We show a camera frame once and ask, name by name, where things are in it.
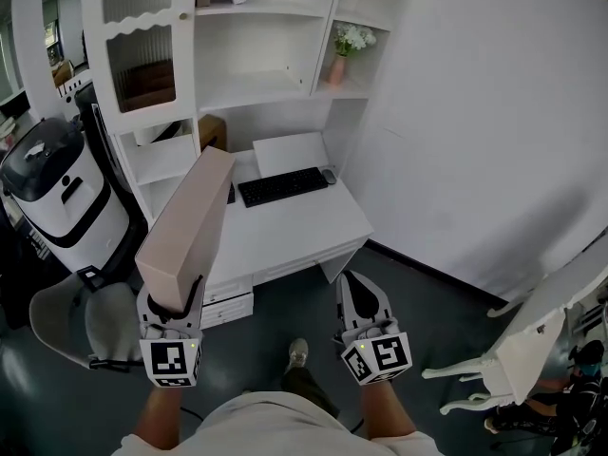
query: window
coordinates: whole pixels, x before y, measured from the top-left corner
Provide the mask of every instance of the window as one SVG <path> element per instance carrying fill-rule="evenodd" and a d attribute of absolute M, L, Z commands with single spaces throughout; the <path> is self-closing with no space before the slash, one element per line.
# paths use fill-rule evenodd
<path fill-rule="evenodd" d="M 59 36 L 57 35 L 57 21 L 54 20 L 50 24 L 45 26 L 45 45 L 47 48 L 54 46 L 59 42 Z"/>

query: gray chair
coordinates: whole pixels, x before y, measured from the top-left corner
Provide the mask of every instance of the gray chair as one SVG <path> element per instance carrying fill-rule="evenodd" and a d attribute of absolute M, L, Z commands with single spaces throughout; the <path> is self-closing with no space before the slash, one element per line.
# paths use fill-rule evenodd
<path fill-rule="evenodd" d="M 72 274 L 33 297 L 29 320 L 43 344 L 86 369 L 143 364 L 136 297 L 127 284 L 96 289 L 85 273 Z"/>

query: shelf board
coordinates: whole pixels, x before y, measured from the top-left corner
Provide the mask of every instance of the shelf board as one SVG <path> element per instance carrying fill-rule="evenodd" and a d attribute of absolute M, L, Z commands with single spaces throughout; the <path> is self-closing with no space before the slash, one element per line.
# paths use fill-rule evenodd
<path fill-rule="evenodd" d="M 138 185 L 184 176 L 197 156 L 192 135 L 153 142 L 133 150 L 131 168 Z"/>
<path fill-rule="evenodd" d="M 359 26 L 371 27 L 374 29 L 390 31 L 390 25 L 387 25 L 386 22 L 370 18 L 355 10 L 338 9 L 335 13 L 333 20 L 338 20 L 340 22 L 348 22 L 350 24 L 357 24 Z"/>
<path fill-rule="evenodd" d="M 319 9 L 283 0 L 252 0 L 240 5 L 231 3 L 211 4 L 209 7 L 199 7 L 195 12 L 196 15 L 219 15 L 223 13 L 276 13 L 323 17 Z"/>
<path fill-rule="evenodd" d="M 282 102 L 308 96 L 301 86 L 285 71 L 257 71 L 220 76 L 199 76 L 199 112 L 232 108 L 234 106 L 258 105 Z"/>
<path fill-rule="evenodd" d="M 325 78 L 330 73 L 329 69 L 324 67 L 319 76 L 319 82 L 316 86 L 316 91 L 313 93 L 313 98 L 332 98 L 332 99 L 368 99 L 370 91 L 358 84 L 354 79 L 347 74 L 344 76 L 344 81 L 340 86 L 330 85 Z"/>
<path fill-rule="evenodd" d="M 162 210 L 173 196 L 173 193 L 176 192 L 184 177 L 179 176 L 150 184 L 150 214 L 155 221 L 161 215 Z"/>
<path fill-rule="evenodd" d="M 154 26 L 169 26 L 173 20 L 174 13 L 171 9 L 163 9 L 156 13 L 146 12 L 138 17 L 125 17 L 120 22 L 104 24 L 104 38 L 109 41 L 119 34 L 130 34 L 135 30 L 150 30 Z"/>

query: pink vase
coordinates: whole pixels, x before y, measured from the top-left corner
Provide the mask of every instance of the pink vase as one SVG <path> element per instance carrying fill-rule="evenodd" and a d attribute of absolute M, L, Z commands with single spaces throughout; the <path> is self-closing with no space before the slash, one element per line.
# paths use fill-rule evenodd
<path fill-rule="evenodd" d="M 337 54 L 333 58 L 332 68 L 330 69 L 330 76 L 327 82 L 332 86 L 342 85 L 344 81 L 344 72 L 346 70 L 346 57 L 338 56 Z"/>

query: black baseboard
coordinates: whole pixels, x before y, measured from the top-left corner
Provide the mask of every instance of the black baseboard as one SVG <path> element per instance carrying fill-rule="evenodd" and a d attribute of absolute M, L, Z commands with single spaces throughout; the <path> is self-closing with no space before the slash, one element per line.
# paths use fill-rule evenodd
<path fill-rule="evenodd" d="M 380 255 L 399 262 L 402 265 L 405 265 L 406 267 L 410 267 L 411 269 L 417 270 L 418 272 L 421 272 L 427 276 L 431 276 L 433 278 L 436 278 L 437 280 L 441 280 L 445 284 L 455 287 L 460 291 L 464 291 L 465 293 L 480 299 L 484 303 L 489 303 L 495 309 L 506 306 L 507 304 L 506 301 L 500 299 L 495 295 L 492 295 L 489 292 L 484 291 L 483 289 L 480 289 L 479 287 L 467 284 L 463 280 L 446 274 L 445 272 L 441 272 L 440 270 L 433 269 L 432 267 L 429 267 L 428 265 L 419 262 L 418 260 L 414 260 L 409 256 L 405 256 L 403 254 L 400 254 L 399 252 L 395 252 L 394 250 L 391 250 L 391 248 L 386 247 L 376 241 L 373 241 L 372 239 L 366 241 L 364 246 Z"/>

